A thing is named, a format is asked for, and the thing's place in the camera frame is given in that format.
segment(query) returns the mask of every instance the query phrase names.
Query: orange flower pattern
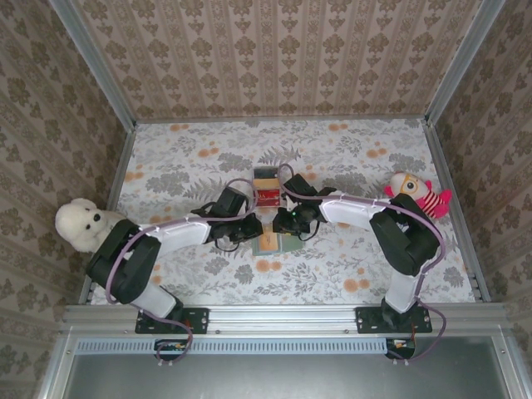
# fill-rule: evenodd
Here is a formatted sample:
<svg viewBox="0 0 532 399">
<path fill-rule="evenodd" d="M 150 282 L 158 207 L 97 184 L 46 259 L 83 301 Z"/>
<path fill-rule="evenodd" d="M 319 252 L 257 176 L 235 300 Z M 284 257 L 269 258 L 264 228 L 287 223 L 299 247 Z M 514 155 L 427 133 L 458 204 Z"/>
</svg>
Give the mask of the orange flower pattern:
<svg viewBox="0 0 532 399">
<path fill-rule="evenodd" d="M 246 21 L 244 8 L 239 10 Z M 298 51 L 293 43 L 286 48 L 287 59 Z M 216 200 L 227 181 L 250 177 L 255 165 L 281 161 L 317 189 L 331 186 L 382 197 L 392 172 L 409 170 L 432 180 L 438 190 L 431 153 L 416 120 L 215 122 L 140 125 L 137 130 L 119 209 L 140 224 L 178 219 Z M 250 193 L 245 185 L 235 187 Z M 266 223 L 274 215 L 275 209 L 258 212 Z M 423 298 L 470 301 L 451 222 L 444 218 L 437 225 L 448 238 L 449 254 L 427 276 Z M 158 264 L 154 277 L 185 303 L 194 304 L 376 303 L 388 288 L 391 272 L 372 233 L 345 223 L 323 224 L 303 249 L 281 256 L 254 257 L 251 243 L 242 243 L 230 254 L 206 244 L 175 251 Z M 96 290 L 95 303 L 98 298 L 101 291 Z"/>
</svg>

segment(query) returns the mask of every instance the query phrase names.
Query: glass panel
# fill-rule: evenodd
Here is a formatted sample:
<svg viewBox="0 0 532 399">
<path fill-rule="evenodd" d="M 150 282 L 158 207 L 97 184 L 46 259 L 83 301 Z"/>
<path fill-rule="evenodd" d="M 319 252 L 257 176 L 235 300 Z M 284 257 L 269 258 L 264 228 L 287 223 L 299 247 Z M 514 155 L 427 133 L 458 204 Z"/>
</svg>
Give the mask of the glass panel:
<svg viewBox="0 0 532 399">
<path fill-rule="evenodd" d="M 429 340 L 418 339 L 421 345 Z M 488 337 L 444 338 L 405 367 L 381 355 L 189 356 L 158 367 L 151 356 L 78 356 L 66 398 L 504 399 Z"/>
</svg>

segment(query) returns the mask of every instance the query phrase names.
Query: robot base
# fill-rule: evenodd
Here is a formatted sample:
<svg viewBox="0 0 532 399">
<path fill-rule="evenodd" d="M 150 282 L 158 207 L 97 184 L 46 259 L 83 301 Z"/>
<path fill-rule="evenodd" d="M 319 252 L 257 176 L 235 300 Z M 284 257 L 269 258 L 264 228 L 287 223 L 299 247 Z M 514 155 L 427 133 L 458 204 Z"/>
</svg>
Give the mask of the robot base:
<svg viewBox="0 0 532 399">
<path fill-rule="evenodd" d="M 190 327 L 194 335 L 206 334 L 209 326 L 209 310 L 207 308 L 182 308 L 179 315 L 174 316 L 170 313 L 166 318 L 179 321 Z M 135 333 L 175 335 L 185 334 L 186 332 L 173 324 L 157 322 L 139 312 L 136 318 Z"/>
<path fill-rule="evenodd" d="M 359 334 L 432 333 L 429 311 L 412 306 L 405 313 L 398 313 L 382 300 L 381 306 L 367 306 L 355 309 Z"/>
</svg>

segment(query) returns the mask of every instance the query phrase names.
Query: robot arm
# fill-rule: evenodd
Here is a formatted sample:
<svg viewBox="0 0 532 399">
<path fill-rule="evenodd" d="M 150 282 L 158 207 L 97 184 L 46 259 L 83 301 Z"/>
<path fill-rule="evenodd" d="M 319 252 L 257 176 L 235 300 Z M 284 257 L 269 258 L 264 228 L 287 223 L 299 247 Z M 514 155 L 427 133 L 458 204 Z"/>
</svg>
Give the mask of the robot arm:
<svg viewBox="0 0 532 399">
<path fill-rule="evenodd" d="M 150 281 L 151 271 L 157 258 L 190 245 L 207 244 L 223 237 L 236 245 L 258 237 L 262 225 L 255 214 L 242 219 L 234 218 L 248 207 L 248 199 L 235 189 L 226 187 L 218 200 L 193 210 L 199 217 L 183 223 L 170 223 L 142 235 L 121 260 L 111 282 L 111 295 L 120 303 L 130 303 L 158 318 L 180 320 L 183 303 Z M 113 264 L 119 253 L 133 236 L 150 226 L 138 226 L 128 219 L 121 220 L 106 241 L 93 255 L 86 273 L 93 281 L 105 287 Z"/>
<path fill-rule="evenodd" d="M 273 222 L 273 231 L 292 235 L 308 233 L 310 223 L 316 220 L 321 223 L 352 224 L 376 235 L 384 256 L 392 266 L 390 288 L 382 302 L 383 317 L 388 319 L 389 324 L 398 324 L 401 318 L 397 316 L 407 313 L 416 304 L 420 272 L 435 257 L 439 247 L 435 235 L 418 220 L 385 206 L 344 199 L 342 193 L 332 188 L 325 188 L 318 193 L 301 175 L 292 177 L 285 187 L 298 195 L 320 199 L 290 198 L 288 195 L 288 200 L 297 205 L 290 211 L 279 209 Z M 430 223 L 408 195 L 401 194 L 394 199 L 378 202 L 388 202 L 411 211 Z"/>
<path fill-rule="evenodd" d="M 402 323 L 402 315 L 407 315 L 416 304 L 421 268 L 436 255 L 439 247 L 434 234 L 418 220 L 385 206 L 376 206 L 375 201 L 362 204 L 344 199 L 332 188 L 317 192 L 301 175 L 295 175 L 285 187 L 298 195 L 319 199 L 291 198 L 295 206 L 291 210 L 278 209 L 273 231 L 300 236 L 310 232 L 313 221 L 348 223 L 372 231 L 393 269 L 390 288 L 382 301 L 382 317 L 392 326 Z M 121 260 L 112 280 L 111 295 L 120 303 L 131 303 L 158 318 L 179 320 L 183 309 L 180 300 L 150 282 L 156 259 L 186 246 L 217 243 L 222 237 L 239 244 L 261 235 L 262 225 L 255 214 L 230 222 L 218 220 L 237 215 L 244 202 L 247 204 L 245 195 L 226 188 L 217 202 L 192 211 L 199 217 L 182 224 L 162 225 L 142 236 Z M 428 221 L 408 195 L 398 195 L 389 203 Z M 128 219 L 119 222 L 91 259 L 87 267 L 89 277 L 105 287 L 119 252 L 140 229 L 143 228 Z"/>
</svg>

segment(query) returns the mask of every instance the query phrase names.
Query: white teddy bear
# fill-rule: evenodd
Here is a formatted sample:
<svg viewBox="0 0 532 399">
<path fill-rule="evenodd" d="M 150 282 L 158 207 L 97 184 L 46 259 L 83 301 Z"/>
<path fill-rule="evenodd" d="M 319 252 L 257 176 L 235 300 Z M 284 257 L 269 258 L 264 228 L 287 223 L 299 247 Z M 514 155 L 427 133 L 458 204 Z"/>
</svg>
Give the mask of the white teddy bear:
<svg viewBox="0 0 532 399">
<path fill-rule="evenodd" d="M 56 214 L 56 230 L 76 251 L 96 252 L 115 224 L 126 217 L 101 210 L 88 199 L 76 198 Z"/>
</svg>

